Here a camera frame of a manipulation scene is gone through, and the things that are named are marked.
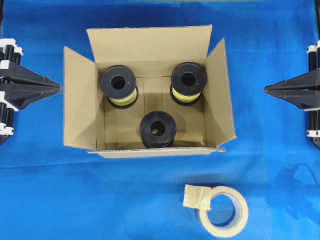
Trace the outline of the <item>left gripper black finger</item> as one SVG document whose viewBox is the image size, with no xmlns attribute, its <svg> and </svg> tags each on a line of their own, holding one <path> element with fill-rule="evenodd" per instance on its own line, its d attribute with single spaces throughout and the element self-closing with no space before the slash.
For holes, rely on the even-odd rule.
<svg viewBox="0 0 320 240">
<path fill-rule="evenodd" d="M 10 79 L 17 83 L 40 85 L 47 87 L 60 88 L 61 85 L 47 77 L 38 75 L 31 70 L 9 60 L 0 62 L 0 76 Z"/>
<path fill-rule="evenodd" d="M 17 112 L 25 109 L 33 102 L 61 92 L 60 85 L 56 87 L 32 84 L 1 84 L 0 102 L 5 103 L 7 108 L 14 109 Z"/>
</svg>

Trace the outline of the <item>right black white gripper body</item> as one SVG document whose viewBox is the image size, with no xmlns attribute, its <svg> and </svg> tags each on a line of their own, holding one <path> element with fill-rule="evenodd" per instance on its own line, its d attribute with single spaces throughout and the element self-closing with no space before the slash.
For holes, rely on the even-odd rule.
<svg viewBox="0 0 320 240">
<path fill-rule="evenodd" d="M 307 47 L 308 54 L 308 70 L 311 72 L 320 67 L 320 41 L 318 40 L 314 45 Z M 309 130 L 307 136 L 312 138 L 312 142 L 320 146 L 320 109 L 309 111 Z"/>
</svg>

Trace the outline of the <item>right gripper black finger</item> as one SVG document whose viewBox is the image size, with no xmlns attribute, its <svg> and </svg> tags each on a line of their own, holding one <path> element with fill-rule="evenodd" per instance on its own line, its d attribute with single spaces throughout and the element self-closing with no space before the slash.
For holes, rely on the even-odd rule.
<svg viewBox="0 0 320 240">
<path fill-rule="evenodd" d="M 319 90 L 265 89 L 264 93 L 293 104 L 302 110 L 320 108 Z"/>
<path fill-rule="evenodd" d="M 265 92 L 272 90 L 319 90 L 320 69 L 309 71 L 294 78 L 283 80 L 264 87 Z"/>
</svg>

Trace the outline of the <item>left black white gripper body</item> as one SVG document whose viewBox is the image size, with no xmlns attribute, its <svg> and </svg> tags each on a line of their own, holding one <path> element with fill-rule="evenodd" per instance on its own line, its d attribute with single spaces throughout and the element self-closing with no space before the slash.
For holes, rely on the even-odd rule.
<svg viewBox="0 0 320 240">
<path fill-rule="evenodd" d="M 14 38 L 0 39 L 0 69 L 8 70 L 10 62 L 20 64 L 24 51 Z M 14 134 L 14 113 L 19 110 L 5 100 L 5 90 L 0 90 L 0 144 Z"/>
</svg>

